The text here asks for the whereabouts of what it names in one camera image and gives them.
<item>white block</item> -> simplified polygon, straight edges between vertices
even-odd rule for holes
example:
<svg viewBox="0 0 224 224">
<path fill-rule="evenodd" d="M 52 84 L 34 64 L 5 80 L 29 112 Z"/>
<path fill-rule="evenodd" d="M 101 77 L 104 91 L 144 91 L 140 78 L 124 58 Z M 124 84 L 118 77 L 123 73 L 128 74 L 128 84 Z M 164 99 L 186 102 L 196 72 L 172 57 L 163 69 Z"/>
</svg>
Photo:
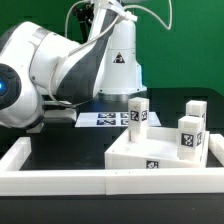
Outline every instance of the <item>white block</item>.
<svg viewBox="0 0 224 224">
<path fill-rule="evenodd" d="M 129 140 L 140 143 L 147 138 L 149 127 L 149 99 L 135 97 L 128 101 Z"/>
<path fill-rule="evenodd" d="M 186 115 L 202 117 L 206 125 L 207 102 L 191 100 L 186 104 Z"/>
<path fill-rule="evenodd" d="M 200 161 L 204 138 L 204 119 L 185 116 L 178 121 L 178 151 L 180 159 Z"/>
<path fill-rule="evenodd" d="M 197 133 L 203 129 L 203 118 L 185 116 L 178 121 L 178 129 L 189 133 Z"/>
<path fill-rule="evenodd" d="M 141 130 L 148 127 L 149 99 L 135 97 L 128 101 L 129 130 Z"/>
<path fill-rule="evenodd" d="M 209 149 L 224 166 L 224 137 L 221 134 L 210 135 Z"/>
</svg>

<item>cable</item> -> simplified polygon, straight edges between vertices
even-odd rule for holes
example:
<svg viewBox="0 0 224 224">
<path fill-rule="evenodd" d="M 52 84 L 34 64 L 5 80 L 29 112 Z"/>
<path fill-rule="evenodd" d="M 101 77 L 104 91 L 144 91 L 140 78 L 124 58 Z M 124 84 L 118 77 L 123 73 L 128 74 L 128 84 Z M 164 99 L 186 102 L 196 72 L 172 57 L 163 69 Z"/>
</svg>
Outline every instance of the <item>cable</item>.
<svg viewBox="0 0 224 224">
<path fill-rule="evenodd" d="M 50 75 L 50 78 L 49 78 L 49 82 L 48 82 L 48 88 L 47 88 L 47 91 L 48 91 L 48 94 L 50 96 L 50 98 L 58 105 L 60 106 L 63 106 L 63 107 L 68 107 L 68 108 L 75 108 L 76 105 L 73 105 L 73 104 L 66 104 L 66 103 L 62 103 L 60 101 L 58 101 L 52 94 L 52 91 L 51 91 L 51 84 L 52 84 L 52 80 L 54 78 L 54 75 L 56 73 L 56 70 L 57 70 L 57 67 L 58 67 L 58 63 L 54 66 L 52 72 L 51 72 L 51 75 Z"/>
<path fill-rule="evenodd" d="M 82 44 L 80 47 L 72 50 L 68 56 L 72 56 L 73 54 L 77 53 L 78 51 L 80 51 L 82 48 L 87 47 L 88 45 L 92 44 L 93 42 L 97 41 L 100 37 L 102 37 L 103 35 L 105 35 L 110 29 L 112 29 L 113 26 L 115 26 L 116 22 L 118 21 L 118 19 L 120 18 L 119 15 L 116 16 L 116 18 L 114 19 L 114 21 L 103 31 L 101 32 L 98 36 L 94 37 L 93 39 L 89 40 L 88 42 Z"/>
<path fill-rule="evenodd" d="M 76 2 L 75 4 L 72 5 L 72 7 L 69 9 L 68 13 L 67 13 L 67 16 L 66 16 L 66 20 L 65 20 L 65 37 L 68 38 L 68 21 L 69 21 L 69 17 L 70 17 L 70 14 L 73 10 L 73 8 L 81 3 L 85 3 L 85 2 L 89 2 L 89 1 L 86 1 L 86 0 L 82 0 L 82 1 L 79 1 L 79 2 Z"/>
<path fill-rule="evenodd" d="M 148 12 L 149 14 L 151 14 L 153 17 L 155 17 L 167 30 L 170 30 L 171 27 L 172 27 L 172 19 L 173 19 L 173 9 L 172 9 L 172 3 L 171 3 L 171 0 L 168 0 L 169 1 L 169 9 L 170 9 L 170 19 L 169 19 L 169 25 L 167 26 L 163 20 L 158 16 L 156 15 L 154 12 L 152 12 L 151 10 L 143 7 L 143 6 L 140 6 L 140 5 L 127 5 L 127 6 L 124 6 L 124 9 L 131 9 L 131 8 L 138 8 L 138 9 L 141 9 L 143 11 L 146 11 Z"/>
</svg>

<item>white platform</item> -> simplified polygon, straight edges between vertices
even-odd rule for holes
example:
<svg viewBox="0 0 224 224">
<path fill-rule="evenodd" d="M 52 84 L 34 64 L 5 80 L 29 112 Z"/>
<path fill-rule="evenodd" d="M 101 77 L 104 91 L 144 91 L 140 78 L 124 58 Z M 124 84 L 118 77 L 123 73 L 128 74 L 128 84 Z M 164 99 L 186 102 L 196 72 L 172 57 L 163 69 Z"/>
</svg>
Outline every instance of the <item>white platform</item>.
<svg viewBox="0 0 224 224">
<path fill-rule="evenodd" d="M 177 157 L 177 129 L 150 127 L 148 138 L 141 143 L 128 139 L 128 130 L 105 152 L 106 169 L 147 169 L 205 167 L 208 155 L 209 132 L 203 141 L 203 153 L 199 161 L 180 160 Z"/>
<path fill-rule="evenodd" d="M 224 193 L 223 168 L 19 171 L 30 149 L 20 138 L 0 160 L 0 196 Z"/>
</svg>

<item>printed marker sheet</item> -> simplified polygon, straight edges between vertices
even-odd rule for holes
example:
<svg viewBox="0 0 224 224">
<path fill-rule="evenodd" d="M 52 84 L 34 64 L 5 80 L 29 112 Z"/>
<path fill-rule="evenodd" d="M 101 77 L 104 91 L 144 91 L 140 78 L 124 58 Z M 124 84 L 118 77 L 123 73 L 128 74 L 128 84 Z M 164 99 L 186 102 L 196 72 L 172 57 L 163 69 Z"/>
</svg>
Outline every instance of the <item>printed marker sheet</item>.
<svg viewBox="0 0 224 224">
<path fill-rule="evenodd" d="M 80 113 L 75 127 L 125 127 L 128 112 Z M 155 112 L 149 112 L 149 126 L 161 126 Z"/>
</svg>

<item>white cube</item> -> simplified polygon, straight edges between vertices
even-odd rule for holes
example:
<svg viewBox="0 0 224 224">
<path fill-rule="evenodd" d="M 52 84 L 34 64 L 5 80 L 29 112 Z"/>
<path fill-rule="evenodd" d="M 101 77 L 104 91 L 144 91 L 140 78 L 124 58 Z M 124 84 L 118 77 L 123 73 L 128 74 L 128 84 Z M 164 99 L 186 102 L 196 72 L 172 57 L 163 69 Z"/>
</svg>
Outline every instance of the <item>white cube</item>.
<svg viewBox="0 0 224 224">
<path fill-rule="evenodd" d="M 204 119 L 204 128 L 206 124 L 207 102 L 191 100 L 186 104 L 186 115 L 202 117 Z"/>
<path fill-rule="evenodd" d="M 180 159 L 199 161 L 204 138 L 204 119 L 185 116 L 178 121 L 178 150 Z"/>
</svg>

